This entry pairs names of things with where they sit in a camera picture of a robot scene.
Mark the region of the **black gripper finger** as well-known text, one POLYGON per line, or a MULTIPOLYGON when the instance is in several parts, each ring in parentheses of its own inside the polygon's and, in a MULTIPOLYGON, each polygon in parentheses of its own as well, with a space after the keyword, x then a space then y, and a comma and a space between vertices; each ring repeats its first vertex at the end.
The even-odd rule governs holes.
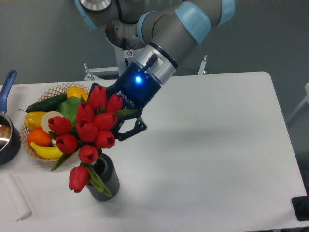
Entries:
POLYGON ((125 123, 132 121, 133 119, 128 119, 128 120, 122 120, 120 122, 120 124, 116 127, 115 130, 115 138, 119 141, 124 141, 132 136, 137 135, 138 133, 141 133, 145 130, 147 130, 147 125, 144 122, 144 120, 142 119, 142 117, 137 117, 134 118, 134 125, 132 126, 132 128, 128 128, 127 131, 123 131, 121 132, 121 128, 125 128, 125 123))
POLYGON ((88 103, 106 103, 106 100, 107 100, 106 87, 98 83, 94 83, 92 85, 87 102, 88 103))

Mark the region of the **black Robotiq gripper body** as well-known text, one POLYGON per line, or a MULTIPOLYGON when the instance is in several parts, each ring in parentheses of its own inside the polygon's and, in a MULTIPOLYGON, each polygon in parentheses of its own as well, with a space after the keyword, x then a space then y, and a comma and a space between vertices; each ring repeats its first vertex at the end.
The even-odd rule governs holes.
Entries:
POLYGON ((107 87, 106 90, 107 100, 109 100, 112 95, 117 95, 123 100, 123 106, 121 108, 122 113, 126 113, 129 110, 132 111, 129 115, 119 116, 118 125, 122 120, 140 117, 144 107, 160 88, 161 85, 143 68, 134 62, 131 63, 116 82, 107 87))

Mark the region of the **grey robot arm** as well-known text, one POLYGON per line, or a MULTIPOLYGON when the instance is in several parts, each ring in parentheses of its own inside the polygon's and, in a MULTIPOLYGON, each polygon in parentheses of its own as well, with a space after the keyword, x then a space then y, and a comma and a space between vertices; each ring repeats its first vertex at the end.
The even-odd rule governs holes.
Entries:
POLYGON ((234 16, 236 6, 233 0, 172 1, 163 11, 157 0, 77 0, 75 5, 90 28, 105 27, 115 49, 119 76, 107 98, 121 99, 123 108, 133 110, 120 123, 136 120, 127 132, 120 133, 120 126, 112 130, 120 141, 147 128, 144 107, 209 31, 234 16))

